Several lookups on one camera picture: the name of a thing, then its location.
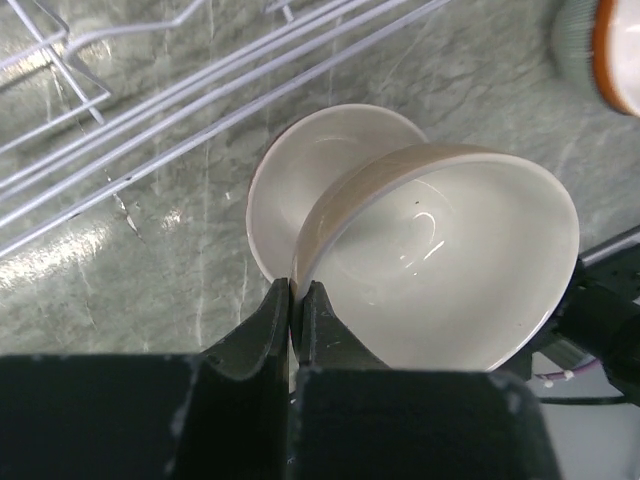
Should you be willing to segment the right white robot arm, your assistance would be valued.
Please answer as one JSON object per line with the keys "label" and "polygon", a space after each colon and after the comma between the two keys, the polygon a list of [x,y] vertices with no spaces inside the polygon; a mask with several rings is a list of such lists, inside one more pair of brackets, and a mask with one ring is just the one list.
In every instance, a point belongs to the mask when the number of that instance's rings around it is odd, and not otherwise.
{"label": "right white robot arm", "polygon": [[569,381],[603,368],[619,391],[601,397],[541,397],[554,406],[639,404],[639,228],[578,257],[559,306],[509,367],[526,380]]}

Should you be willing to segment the red floral bowl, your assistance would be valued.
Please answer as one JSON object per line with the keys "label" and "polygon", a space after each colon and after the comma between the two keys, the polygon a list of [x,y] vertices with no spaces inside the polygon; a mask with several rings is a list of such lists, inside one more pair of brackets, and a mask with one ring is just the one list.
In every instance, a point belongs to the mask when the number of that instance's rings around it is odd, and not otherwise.
{"label": "red floral bowl", "polygon": [[369,160],[426,142],[406,117],[368,104],[327,107],[283,131],[248,189],[246,232],[263,276],[272,282],[289,275],[304,221],[336,180]]}

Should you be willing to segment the beige floral bowl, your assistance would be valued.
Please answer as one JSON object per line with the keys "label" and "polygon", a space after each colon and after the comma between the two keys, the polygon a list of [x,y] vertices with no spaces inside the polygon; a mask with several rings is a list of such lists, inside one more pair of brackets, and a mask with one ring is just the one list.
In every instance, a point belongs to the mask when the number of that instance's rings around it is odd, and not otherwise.
{"label": "beige floral bowl", "polygon": [[420,144],[365,162],[318,199],[291,290],[320,282],[338,318],[396,368],[493,370],[549,320],[580,244],[547,169],[474,145]]}

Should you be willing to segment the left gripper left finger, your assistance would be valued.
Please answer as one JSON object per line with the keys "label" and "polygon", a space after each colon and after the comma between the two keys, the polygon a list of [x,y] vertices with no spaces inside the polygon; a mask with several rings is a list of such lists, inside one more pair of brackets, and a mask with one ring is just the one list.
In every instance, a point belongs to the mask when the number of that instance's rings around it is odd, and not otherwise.
{"label": "left gripper left finger", "polygon": [[285,280],[196,354],[5,355],[5,479],[281,479]]}

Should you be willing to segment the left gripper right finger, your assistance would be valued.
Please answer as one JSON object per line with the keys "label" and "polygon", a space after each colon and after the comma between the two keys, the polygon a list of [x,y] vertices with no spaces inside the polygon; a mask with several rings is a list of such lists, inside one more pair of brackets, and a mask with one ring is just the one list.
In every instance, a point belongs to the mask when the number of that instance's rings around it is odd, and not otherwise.
{"label": "left gripper right finger", "polygon": [[313,283],[297,324],[298,479],[557,479],[540,404],[502,371],[381,365]]}

